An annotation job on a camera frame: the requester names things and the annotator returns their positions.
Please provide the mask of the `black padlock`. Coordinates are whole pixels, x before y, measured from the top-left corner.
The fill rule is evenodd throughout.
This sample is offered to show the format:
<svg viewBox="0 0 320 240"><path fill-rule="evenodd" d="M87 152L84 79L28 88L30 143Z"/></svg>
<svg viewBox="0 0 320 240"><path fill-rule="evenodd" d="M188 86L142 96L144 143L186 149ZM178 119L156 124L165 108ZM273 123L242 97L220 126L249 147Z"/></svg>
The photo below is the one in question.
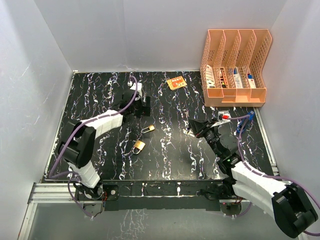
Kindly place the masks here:
<svg viewBox="0 0 320 240"><path fill-rule="evenodd" d="M151 115L151 97L146 96L145 101L139 99L135 102L135 116L136 117L149 117Z"/></svg>

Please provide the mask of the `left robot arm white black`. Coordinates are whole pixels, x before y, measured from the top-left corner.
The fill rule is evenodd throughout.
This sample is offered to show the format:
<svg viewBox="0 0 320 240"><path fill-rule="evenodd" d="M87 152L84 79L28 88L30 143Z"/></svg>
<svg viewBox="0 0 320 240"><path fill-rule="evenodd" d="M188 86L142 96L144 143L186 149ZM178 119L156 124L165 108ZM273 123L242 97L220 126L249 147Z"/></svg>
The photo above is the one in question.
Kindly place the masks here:
<svg viewBox="0 0 320 240"><path fill-rule="evenodd" d="M150 114L151 97L143 98L140 90L127 89L121 100L106 112L83 121L70 120L66 124L61 133L58 158L65 160L80 177L80 184L91 199L99 199L104 189L91 161L96 138L121 127L128 115L149 117Z"/></svg>

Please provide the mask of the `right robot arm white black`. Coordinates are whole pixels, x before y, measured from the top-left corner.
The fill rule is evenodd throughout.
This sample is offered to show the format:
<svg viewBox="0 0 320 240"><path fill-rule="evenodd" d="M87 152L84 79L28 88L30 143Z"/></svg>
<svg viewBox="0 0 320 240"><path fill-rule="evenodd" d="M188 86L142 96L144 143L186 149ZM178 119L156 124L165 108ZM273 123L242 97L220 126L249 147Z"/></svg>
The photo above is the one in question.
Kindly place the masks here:
<svg viewBox="0 0 320 240"><path fill-rule="evenodd" d="M319 219L310 195L293 180L267 175L243 160L239 139L218 131L229 121L228 114L210 120L190 118L187 129L196 138L204 138L218 157L220 171L228 176L222 187L226 197L249 200L270 215L285 235L297 238Z"/></svg>

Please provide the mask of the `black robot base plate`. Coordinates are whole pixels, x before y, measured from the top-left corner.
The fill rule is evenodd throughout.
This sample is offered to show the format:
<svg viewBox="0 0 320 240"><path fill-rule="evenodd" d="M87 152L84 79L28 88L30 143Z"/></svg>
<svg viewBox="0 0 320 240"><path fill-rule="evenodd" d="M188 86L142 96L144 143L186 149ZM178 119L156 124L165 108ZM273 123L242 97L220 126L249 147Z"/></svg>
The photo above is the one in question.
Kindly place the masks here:
<svg viewBox="0 0 320 240"><path fill-rule="evenodd" d="M85 206L100 204L103 211L203 209L238 214L245 199L235 196L222 180L103 180L93 196L73 184L75 197Z"/></svg>

